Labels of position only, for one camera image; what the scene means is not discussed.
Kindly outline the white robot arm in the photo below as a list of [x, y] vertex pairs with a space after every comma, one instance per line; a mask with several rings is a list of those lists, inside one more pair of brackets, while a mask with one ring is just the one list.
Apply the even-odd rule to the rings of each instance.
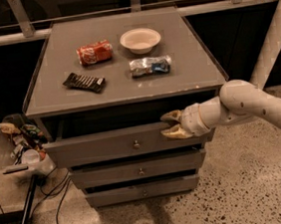
[[281, 129], [281, 99], [263, 91], [281, 50], [281, 0], [273, 15], [251, 79], [228, 81], [216, 98], [165, 113], [160, 120], [172, 127], [164, 129], [162, 135], [200, 137], [218, 125], [246, 123], [256, 116]]

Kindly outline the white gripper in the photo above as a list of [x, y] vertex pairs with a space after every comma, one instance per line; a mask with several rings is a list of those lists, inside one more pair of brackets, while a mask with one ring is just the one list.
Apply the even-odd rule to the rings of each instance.
[[201, 119], [199, 104], [188, 106], [183, 111], [164, 113], [160, 120], [166, 123], [180, 123], [161, 131], [167, 138], [188, 139], [209, 133], [209, 127]]

